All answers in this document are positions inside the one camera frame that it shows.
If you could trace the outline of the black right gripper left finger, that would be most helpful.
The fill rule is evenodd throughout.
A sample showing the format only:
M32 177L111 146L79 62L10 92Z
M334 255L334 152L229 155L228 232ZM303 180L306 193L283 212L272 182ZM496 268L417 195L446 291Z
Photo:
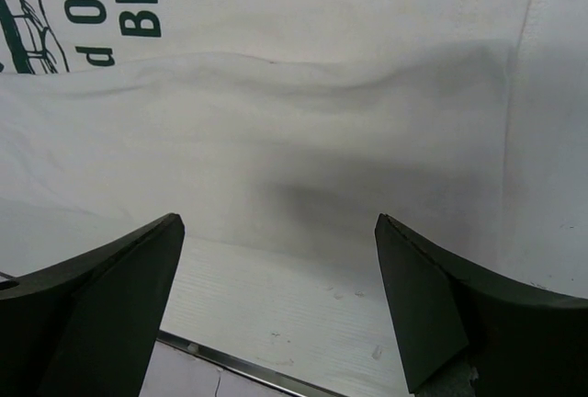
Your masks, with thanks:
M169 213L3 281L2 395L139 395L184 238L181 217Z

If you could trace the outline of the white green raglan t-shirt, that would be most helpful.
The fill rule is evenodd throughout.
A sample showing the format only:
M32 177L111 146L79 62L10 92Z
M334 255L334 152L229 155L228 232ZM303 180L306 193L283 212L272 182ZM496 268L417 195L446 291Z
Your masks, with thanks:
M1 194L587 292L587 0L1 0Z

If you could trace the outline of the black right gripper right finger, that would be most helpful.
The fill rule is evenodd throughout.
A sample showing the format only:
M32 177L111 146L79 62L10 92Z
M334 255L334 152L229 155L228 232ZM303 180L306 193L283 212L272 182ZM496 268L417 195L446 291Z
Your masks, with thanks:
M412 395L587 393L586 300L493 272L386 214L375 238Z

